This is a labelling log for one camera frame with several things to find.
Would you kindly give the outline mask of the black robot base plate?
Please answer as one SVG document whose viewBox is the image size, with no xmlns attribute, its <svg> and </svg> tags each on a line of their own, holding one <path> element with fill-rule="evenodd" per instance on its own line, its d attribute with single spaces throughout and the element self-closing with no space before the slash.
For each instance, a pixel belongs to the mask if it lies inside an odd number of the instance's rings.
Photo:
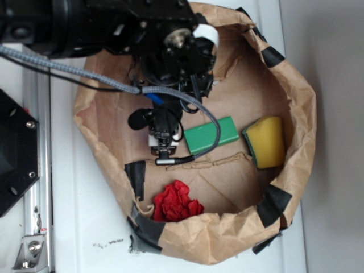
<svg viewBox="0 0 364 273">
<path fill-rule="evenodd" d="M 1 91 L 1 217 L 39 178 L 38 124 Z"/>
</svg>

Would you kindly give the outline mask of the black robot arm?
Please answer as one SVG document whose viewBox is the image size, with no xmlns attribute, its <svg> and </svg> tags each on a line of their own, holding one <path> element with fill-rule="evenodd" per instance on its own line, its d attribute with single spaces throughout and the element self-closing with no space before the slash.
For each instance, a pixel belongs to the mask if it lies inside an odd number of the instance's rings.
<svg viewBox="0 0 364 273">
<path fill-rule="evenodd" d="M 133 55 L 153 85 L 196 98 L 212 89 L 217 45 L 187 1 L 2 1 L 1 42 L 52 59 Z"/>
</svg>

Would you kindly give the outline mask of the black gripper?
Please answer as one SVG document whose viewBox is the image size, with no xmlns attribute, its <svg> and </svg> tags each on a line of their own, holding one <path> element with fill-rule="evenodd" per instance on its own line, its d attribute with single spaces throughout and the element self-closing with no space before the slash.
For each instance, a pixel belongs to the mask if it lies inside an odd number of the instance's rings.
<svg viewBox="0 0 364 273">
<path fill-rule="evenodd" d="M 186 92 L 196 99 L 212 89 L 217 45 L 197 30 L 209 27 L 188 1 L 110 1 L 117 15 L 105 48 L 140 58 L 153 85 Z"/>
</svg>

